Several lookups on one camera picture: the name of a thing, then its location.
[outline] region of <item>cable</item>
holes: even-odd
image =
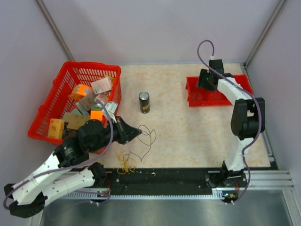
[[[235,86],[238,90],[246,93],[247,95],[249,95],[252,100],[254,101],[255,105],[256,105],[256,108],[257,108],[257,112],[258,112],[258,121],[259,121],[259,125],[258,125],[258,131],[256,133],[256,136],[254,137],[254,140],[249,143],[246,147],[243,148],[242,150],[242,155],[243,155],[243,162],[244,164],[246,165],[246,168],[248,170],[248,175],[249,175],[249,178],[248,178],[248,182],[246,184],[246,187],[245,189],[243,190],[243,192],[241,193],[241,195],[238,197],[238,199],[236,199],[233,204],[237,203],[246,193],[246,190],[247,188],[249,187],[249,184],[250,184],[250,181],[251,181],[251,171],[250,171],[250,168],[248,166],[248,164],[246,163],[246,158],[245,158],[245,150],[250,147],[252,144],[255,143],[255,141],[258,139],[259,135],[260,135],[260,132],[261,132],[261,128],[262,128],[262,119],[261,119],[261,111],[260,111],[260,107],[259,107],[259,104],[255,98],[255,96],[253,96],[251,93],[249,93],[248,91],[244,90],[243,88],[237,86],[236,84],[234,84],[232,81],[230,81],[229,79],[227,79],[225,76],[223,76],[222,74],[218,73],[215,69],[213,69],[212,67],[210,67],[208,64],[206,64],[206,62],[202,59],[202,57],[200,56],[199,54],[199,48],[201,47],[201,45],[204,43],[204,42],[209,42],[211,45],[212,45],[212,56],[214,55],[214,45],[213,43],[210,41],[210,40],[204,40],[202,41],[199,45],[198,45],[198,49],[197,49],[197,55],[198,55],[198,58],[200,59],[200,61],[207,67],[209,68],[212,72],[214,72],[215,74],[217,74],[219,77],[221,77],[222,79],[225,79],[227,82],[229,82],[231,85]]]
[[[105,112],[105,114],[107,115],[107,118],[108,118],[108,121],[109,121],[109,125],[110,125],[110,129],[111,129],[111,136],[110,136],[110,140],[109,140],[109,143],[108,145],[106,146],[105,150],[97,157],[93,158],[93,159],[90,159],[88,161],[85,161],[85,162],[82,162],[78,165],[75,165],[75,166],[69,166],[69,167],[65,167],[65,168],[59,168],[59,169],[53,169],[53,170],[48,170],[48,171],[45,171],[45,172],[42,172],[42,173],[39,173],[35,176],[33,176],[32,178],[35,179],[35,178],[38,178],[38,177],[41,177],[43,175],[46,175],[46,174],[50,174],[50,173],[55,173],[55,172],[60,172],[60,171],[65,171],[65,170],[71,170],[73,168],[80,168],[80,167],[84,167],[88,164],[91,164],[93,162],[95,162],[97,159],[99,159],[100,157],[102,157],[107,151],[108,149],[110,148],[112,142],[113,142],[113,134],[114,134],[114,130],[113,130],[113,122],[110,118],[110,115],[107,111],[107,109],[105,108],[105,106],[103,105],[103,103],[100,101],[100,100],[96,100],[96,102],[98,104],[100,104]],[[3,201],[3,207],[7,210],[9,210],[9,207],[6,205],[6,202],[7,200],[9,199],[9,197],[16,191],[18,190],[19,188],[23,187],[24,185],[26,185],[27,183],[29,182],[29,180],[26,180],[24,182],[22,182],[21,184],[19,184],[16,188],[14,188],[13,190],[11,190],[7,196],[4,198],[4,201]]]
[[[130,157],[131,154],[137,156],[137,157],[140,159],[140,161],[142,161],[143,158],[150,152],[150,150],[151,150],[151,145],[152,145],[152,144],[156,141],[156,139],[157,139],[157,133],[156,133],[156,131],[155,131],[154,129],[153,129],[152,131],[150,131],[150,129],[149,129],[147,126],[145,126],[145,125],[140,125],[140,126],[138,127],[138,129],[139,129],[141,126],[144,126],[144,127],[148,130],[148,133],[147,133],[146,131],[143,130],[143,131],[142,131],[142,135],[145,135],[145,136],[149,136],[149,137],[150,137],[150,144],[146,144],[146,143],[143,142],[139,137],[137,137],[137,138],[140,140],[141,143],[143,143],[143,144],[146,145],[146,146],[149,146],[150,148],[149,148],[148,151],[142,156],[142,158],[141,158],[139,155],[137,155],[137,154],[135,154],[134,152],[132,152],[132,151],[130,151],[129,154],[125,154],[125,155],[123,156],[123,164],[124,164],[124,165],[125,165],[126,162],[128,161],[128,159],[129,159],[129,157]],[[155,139],[154,139],[153,141],[151,141],[151,134],[152,134],[153,132],[155,132]]]

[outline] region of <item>black can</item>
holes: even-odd
[[[143,114],[150,112],[150,95],[148,92],[141,92],[139,94],[140,111]]]

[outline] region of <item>small box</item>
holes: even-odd
[[[101,121],[103,119],[103,112],[101,110],[91,110],[91,119],[97,119]]]
[[[100,100],[103,103],[103,105],[106,105],[109,101],[109,96],[106,95],[106,92],[105,93],[100,93],[95,97],[94,101],[96,102],[96,100]]]
[[[100,94],[112,89],[113,83],[109,77],[94,81],[91,83],[92,89],[95,94]]]
[[[94,101],[96,95],[94,94],[94,92],[92,90],[90,90],[86,96],[84,96],[78,103],[82,106],[82,108],[85,111],[89,111],[91,109],[92,106],[95,106],[96,103]]]
[[[72,93],[68,95],[68,97],[76,100],[81,100],[84,96],[88,94],[88,92],[92,90],[90,86],[86,86],[84,84],[79,84],[72,90]]]
[[[90,116],[88,115],[72,114],[67,128],[78,130],[88,120],[90,120]]]
[[[48,138],[62,139],[64,130],[64,120],[62,119],[50,119],[48,128]]]
[[[102,111],[102,110],[103,110],[103,108],[99,107],[99,106],[91,107],[91,111]]]
[[[79,103],[79,102],[76,102],[75,103],[75,109],[74,110],[77,110],[78,112],[80,112],[81,114],[83,115],[90,115],[88,111],[86,111],[86,109]]]

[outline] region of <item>cardboard box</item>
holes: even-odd
[[[84,96],[88,94],[88,92],[92,90],[90,86],[86,86],[84,84],[79,84],[72,90],[72,93],[69,94],[68,97],[76,100],[81,100]]]
[[[71,115],[72,115],[71,112],[65,112],[65,114],[62,118],[64,120],[64,122],[70,122]]]
[[[62,119],[50,119],[48,128],[48,138],[62,139],[64,130],[64,120]]]
[[[78,130],[88,120],[90,120],[90,116],[88,115],[72,114],[67,128]]]

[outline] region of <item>package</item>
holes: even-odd
[[[106,108],[107,112],[109,113],[109,117],[110,117],[111,119],[113,119],[114,122],[117,122],[117,121],[116,121],[116,118],[115,118],[115,115],[114,115],[114,114],[115,114],[115,111],[116,111],[116,109],[117,109],[117,107],[118,107],[118,104],[117,104],[116,102],[114,102],[114,101],[110,101],[110,102],[108,102],[108,103],[105,105],[105,108]],[[102,109],[102,112],[103,112],[105,118],[106,118],[107,120],[109,120],[109,119],[108,119],[108,116],[106,115],[106,112],[104,111],[104,109]]]
[[[109,77],[94,81],[91,83],[92,89],[95,94],[104,93],[112,89],[113,83]]]
[[[76,109],[76,108],[75,108],[75,109],[73,109],[71,113],[73,113],[73,114],[82,114],[82,113],[80,113],[80,112],[79,112],[79,110],[78,110],[78,109]]]
[[[107,96],[106,93],[100,93],[95,97],[94,101],[96,102],[96,100],[100,100],[103,105],[106,105],[109,101],[109,96]]]
[[[80,104],[80,106],[77,105],[77,107],[79,108],[79,110],[81,111],[81,113],[83,114],[82,109],[84,109],[85,111],[89,111],[91,109],[92,106],[95,106],[96,103],[94,101],[96,95],[94,94],[94,92],[92,90],[90,90],[87,95],[85,95],[78,103]]]
[[[84,84],[79,84],[72,90],[72,93],[69,94],[68,97],[76,100],[81,100],[85,95],[88,94],[89,91],[91,91],[92,88],[90,86],[86,86]]]
[[[48,138],[62,139],[64,130],[64,120],[62,119],[50,119]]]
[[[74,110],[81,112],[81,114],[83,114],[83,115],[90,115],[89,112],[86,111],[86,109],[79,102],[76,102],[75,105],[76,105],[76,107]]]
[[[111,91],[108,91],[108,92],[104,92],[104,94],[109,98],[110,95],[111,95]]]
[[[102,111],[102,107],[99,107],[99,106],[94,106],[94,107],[91,107],[91,111]]]
[[[67,129],[78,130],[79,127],[83,126],[88,120],[90,120],[90,116],[88,115],[72,114]]]

